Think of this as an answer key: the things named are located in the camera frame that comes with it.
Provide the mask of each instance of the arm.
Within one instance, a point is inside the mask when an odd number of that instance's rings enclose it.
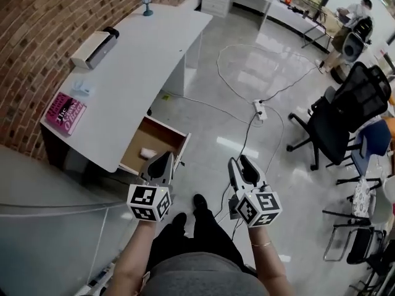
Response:
[[[130,296],[139,291],[155,237],[155,227],[156,223],[139,221],[115,265],[105,296]]]
[[[339,12],[339,14],[341,15],[347,15],[348,13],[350,13],[350,11],[348,11],[347,9],[344,9],[342,7],[337,8],[337,11]]]
[[[292,296],[291,284],[288,282],[285,267],[281,262],[273,244],[270,242],[266,228],[256,227],[248,229],[254,254],[258,279],[266,287],[270,296]]]

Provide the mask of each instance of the black shoe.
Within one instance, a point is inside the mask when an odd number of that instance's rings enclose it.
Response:
[[[319,61],[318,59],[315,61],[315,66],[318,68],[318,70],[319,70],[319,72],[320,73],[323,73],[323,69],[322,69],[322,67],[324,66],[324,64],[325,64],[325,62],[322,60],[322,61]]]
[[[184,228],[186,224],[186,213],[179,213],[176,217],[174,217],[172,221],[172,225],[176,227]]]
[[[207,201],[202,194],[195,194],[193,197],[193,205],[195,209],[207,210]]]

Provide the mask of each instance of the gray shirt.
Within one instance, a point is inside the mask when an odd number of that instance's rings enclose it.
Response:
[[[263,296],[264,286],[233,262],[194,252],[167,259],[151,270],[141,296]]]

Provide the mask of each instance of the small blue object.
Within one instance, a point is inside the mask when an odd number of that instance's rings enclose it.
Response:
[[[143,4],[146,5],[146,10],[145,10],[144,13],[143,13],[143,15],[144,15],[145,17],[148,17],[148,16],[154,14],[154,12],[153,12],[152,10],[149,9],[149,6],[148,6],[148,5],[149,5],[150,3],[151,3],[151,0],[143,0]]]

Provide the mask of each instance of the pink book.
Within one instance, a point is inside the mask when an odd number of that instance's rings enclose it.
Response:
[[[80,101],[59,92],[45,117],[59,131],[71,135],[85,109]]]

